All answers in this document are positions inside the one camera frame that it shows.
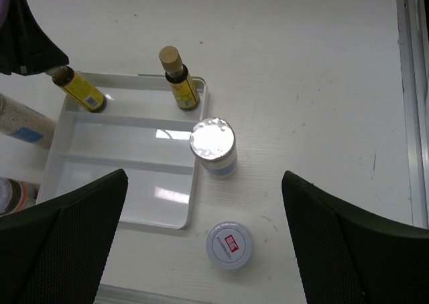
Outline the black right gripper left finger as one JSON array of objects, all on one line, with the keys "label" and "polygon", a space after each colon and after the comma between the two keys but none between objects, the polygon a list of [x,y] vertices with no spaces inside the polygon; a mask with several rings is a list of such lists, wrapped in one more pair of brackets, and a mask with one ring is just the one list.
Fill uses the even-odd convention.
[{"label": "black right gripper left finger", "polygon": [[118,169],[1,217],[1,302],[93,303],[127,188]]}]

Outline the silver-lid spice jar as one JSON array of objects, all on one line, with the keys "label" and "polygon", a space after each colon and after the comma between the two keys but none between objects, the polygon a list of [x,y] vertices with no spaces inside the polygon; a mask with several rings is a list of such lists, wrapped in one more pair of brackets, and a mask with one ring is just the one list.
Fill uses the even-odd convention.
[{"label": "silver-lid spice jar", "polygon": [[209,175],[217,179],[227,178],[236,171],[236,143],[231,125],[219,117],[201,120],[190,134],[192,153]]},{"label": "silver-lid spice jar", "polygon": [[1,94],[1,133],[50,149],[56,122],[7,95]]}]

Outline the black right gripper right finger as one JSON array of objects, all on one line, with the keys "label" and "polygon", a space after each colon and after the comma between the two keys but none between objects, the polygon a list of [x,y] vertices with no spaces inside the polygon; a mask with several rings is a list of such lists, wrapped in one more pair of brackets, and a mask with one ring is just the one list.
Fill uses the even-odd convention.
[{"label": "black right gripper right finger", "polygon": [[428,230],[361,209],[291,171],[282,195],[307,303],[428,302]]}]

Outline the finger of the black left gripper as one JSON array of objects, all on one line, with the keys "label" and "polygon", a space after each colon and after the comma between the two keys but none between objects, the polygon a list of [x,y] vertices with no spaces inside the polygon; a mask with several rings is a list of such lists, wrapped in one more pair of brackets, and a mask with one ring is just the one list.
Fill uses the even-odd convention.
[{"label": "finger of the black left gripper", "polygon": [[69,64],[34,18],[27,0],[1,0],[1,73],[30,76]]}]

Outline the yellow sauce bottle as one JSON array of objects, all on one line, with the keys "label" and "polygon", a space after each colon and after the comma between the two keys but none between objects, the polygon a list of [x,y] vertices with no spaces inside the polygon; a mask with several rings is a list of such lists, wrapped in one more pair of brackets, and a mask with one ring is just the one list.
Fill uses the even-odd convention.
[{"label": "yellow sauce bottle", "polygon": [[158,56],[178,107],[187,111],[196,109],[200,103],[200,97],[178,49],[166,46],[160,50]]},{"label": "yellow sauce bottle", "polygon": [[89,81],[69,66],[57,66],[45,72],[52,82],[79,102],[87,111],[100,113],[107,106],[107,98]]}]

